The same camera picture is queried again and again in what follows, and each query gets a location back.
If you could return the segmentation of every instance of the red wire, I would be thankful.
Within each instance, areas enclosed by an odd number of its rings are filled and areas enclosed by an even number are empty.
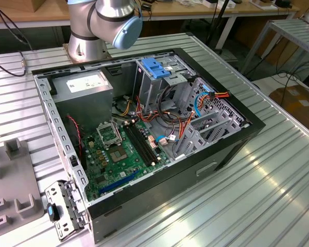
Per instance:
[[[81,137],[80,137],[80,131],[79,131],[78,124],[76,123],[76,121],[71,116],[67,116],[67,117],[74,123],[74,126],[77,129],[78,139],[79,139],[79,152],[80,152],[79,154],[80,154],[80,158],[81,158]]]

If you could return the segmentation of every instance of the blue pcie slot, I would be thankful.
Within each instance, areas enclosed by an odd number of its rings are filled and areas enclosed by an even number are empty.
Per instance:
[[[131,175],[129,175],[129,176],[123,178],[123,179],[120,179],[119,181],[114,182],[113,184],[110,184],[110,185],[108,185],[108,186],[106,186],[106,187],[100,189],[100,190],[98,191],[98,193],[99,193],[99,194],[102,194],[102,193],[104,193],[104,192],[107,192],[107,191],[109,191],[109,190],[111,190],[111,189],[115,189],[116,187],[119,187],[120,185],[125,184],[125,183],[127,183],[127,182],[133,180],[133,179],[135,178],[136,174],[137,174],[139,171],[140,171],[140,170],[137,170],[137,171],[133,172]]]

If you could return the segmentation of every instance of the wooden table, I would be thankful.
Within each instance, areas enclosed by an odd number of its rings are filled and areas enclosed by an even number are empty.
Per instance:
[[[21,28],[27,27],[48,27],[48,26],[68,26],[70,16],[65,0],[47,0],[35,13],[24,12],[9,8],[2,10]],[[240,16],[264,16],[264,15],[287,15],[287,19],[293,18],[299,8],[291,9],[279,8],[279,10],[262,10],[252,5],[247,0],[242,4],[237,4],[233,9],[226,9],[223,17],[228,17],[227,24],[221,34],[216,48],[221,49],[228,34],[236,20]],[[178,2],[154,3],[152,5],[152,21],[162,20],[186,20],[186,19],[206,19],[212,18],[214,8],[207,8],[204,5],[185,7]],[[149,13],[143,11],[143,20],[148,21]],[[0,29],[6,28],[0,19]]]

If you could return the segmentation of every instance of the white sticker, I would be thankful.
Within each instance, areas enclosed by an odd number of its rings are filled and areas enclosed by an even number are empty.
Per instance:
[[[175,135],[170,135],[168,138],[169,138],[170,140],[175,140],[176,136],[175,136]]]
[[[293,96],[298,96],[300,95],[299,92],[295,89],[288,89],[289,93],[292,94]]]
[[[98,75],[92,75],[83,78],[69,80],[67,81],[66,84],[70,89],[71,93],[75,93],[86,89],[92,89],[98,86],[108,85],[108,82],[100,78]]]
[[[299,102],[304,106],[304,107],[309,107],[309,101],[307,100],[299,100]]]

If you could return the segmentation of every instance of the blue clip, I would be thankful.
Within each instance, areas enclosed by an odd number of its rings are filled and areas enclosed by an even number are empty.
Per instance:
[[[163,66],[161,66],[161,64],[154,58],[142,59],[142,63],[156,79],[170,76],[170,72],[166,71]]]

